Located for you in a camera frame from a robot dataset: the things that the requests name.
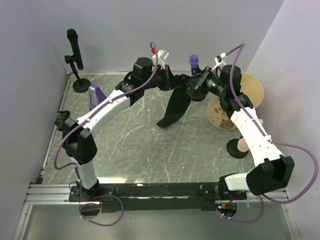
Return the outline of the black trash bag roll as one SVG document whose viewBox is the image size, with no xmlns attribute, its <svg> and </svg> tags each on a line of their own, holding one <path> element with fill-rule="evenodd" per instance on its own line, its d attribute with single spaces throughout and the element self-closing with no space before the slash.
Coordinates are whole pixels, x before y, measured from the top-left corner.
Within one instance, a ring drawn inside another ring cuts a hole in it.
<svg viewBox="0 0 320 240">
<path fill-rule="evenodd" d="M 173 90 L 164 117 L 156 124 L 158 127 L 167 128 L 183 117 L 191 103 L 187 89 L 188 87 L 182 85 Z"/>
</svg>

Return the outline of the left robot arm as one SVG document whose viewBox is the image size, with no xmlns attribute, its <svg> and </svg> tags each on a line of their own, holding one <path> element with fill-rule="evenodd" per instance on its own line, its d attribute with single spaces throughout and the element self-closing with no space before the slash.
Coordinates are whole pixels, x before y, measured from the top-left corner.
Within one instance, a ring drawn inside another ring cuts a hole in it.
<svg viewBox="0 0 320 240">
<path fill-rule="evenodd" d="M 80 194 L 87 201 L 100 194 L 100 183 L 93 160 L 98 152 L 95 137 L 118 114 L 141 99 L 146 90 L 158 88 L 172 91 L 164 117 L 157 122 L 160 128 L 176 123 L 190 105 L 187 94 L 189 76 L 174 75 L 168 65 L 161 66 L 147 57 L 140 57 L 111 94 L 86 115 L 68 118 L 62 127 L 62 148 L 75 167 Z"/>
</svg>

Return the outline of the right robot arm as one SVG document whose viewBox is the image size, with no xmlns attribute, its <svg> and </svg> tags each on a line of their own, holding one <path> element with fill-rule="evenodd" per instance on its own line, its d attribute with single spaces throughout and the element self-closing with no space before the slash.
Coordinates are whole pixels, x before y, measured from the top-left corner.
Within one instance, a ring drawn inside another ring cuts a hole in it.
<svg viewBox="0 0 320 240">
<path fill-rule="evenodd" d="M 250 191 L 254 195 L 269 193 L 287 187 L 294 169 L 294 160 L 272 143 L 260 123 L 256 110 L 247 95 L 241 91 L 242 72 L 239 67 L 225 65 L 219 75 L 206 67 L 196 76 L 183 76 L 181 83 L 196 100 L 198 94 L 218 96 L 221 108 L 240 131 L 254 160 L 255 167 L 247 173 L 221 177 L 218 193 L 230 199 L 236 191 Z"/>
</svg>

